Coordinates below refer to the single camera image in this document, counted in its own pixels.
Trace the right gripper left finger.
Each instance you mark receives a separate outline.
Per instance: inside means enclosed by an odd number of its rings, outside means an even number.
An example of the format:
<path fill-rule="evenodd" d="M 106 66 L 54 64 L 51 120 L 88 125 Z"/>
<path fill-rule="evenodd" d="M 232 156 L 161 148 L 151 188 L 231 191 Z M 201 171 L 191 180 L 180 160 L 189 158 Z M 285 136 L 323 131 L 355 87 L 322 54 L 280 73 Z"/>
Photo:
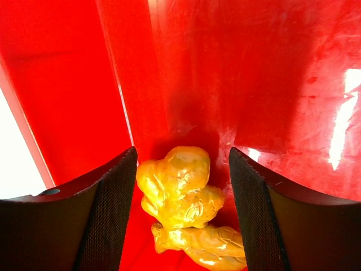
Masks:
<path fill-rule="evenodd" d="M 1 200 L 1 269 L 118 270 L 137 158 L 131 147 L 39 195 Z"/>

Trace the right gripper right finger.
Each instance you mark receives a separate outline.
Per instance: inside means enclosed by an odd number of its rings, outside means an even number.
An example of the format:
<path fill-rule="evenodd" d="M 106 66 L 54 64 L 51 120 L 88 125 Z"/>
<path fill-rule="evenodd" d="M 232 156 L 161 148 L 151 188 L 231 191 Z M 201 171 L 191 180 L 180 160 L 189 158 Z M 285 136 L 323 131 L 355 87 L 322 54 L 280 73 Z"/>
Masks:
<path fill-rule="evenodd" d="M 230 178 L 249 270 L 359 270 L 360 203 L 323 194 L 233 147 Z"/>

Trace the yellow ginger toy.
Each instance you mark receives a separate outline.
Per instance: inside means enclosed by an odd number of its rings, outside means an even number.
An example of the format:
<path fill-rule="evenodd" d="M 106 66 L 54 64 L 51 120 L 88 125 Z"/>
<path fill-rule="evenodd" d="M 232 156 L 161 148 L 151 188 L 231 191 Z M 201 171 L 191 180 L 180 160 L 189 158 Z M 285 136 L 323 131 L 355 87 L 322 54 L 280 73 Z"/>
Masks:
<path fill-rule="evenodd" d="M 183 251 L 208 270 L 243 270 L 247 264 L 241 234 L 210 224 L 226 196 L 208 184 L 209 175 L 209 154 L 195 146 L 177 146 L 163 159 L 139 165 L 141 206 L 157 220 L 151 226 L 155 251 Z"/>

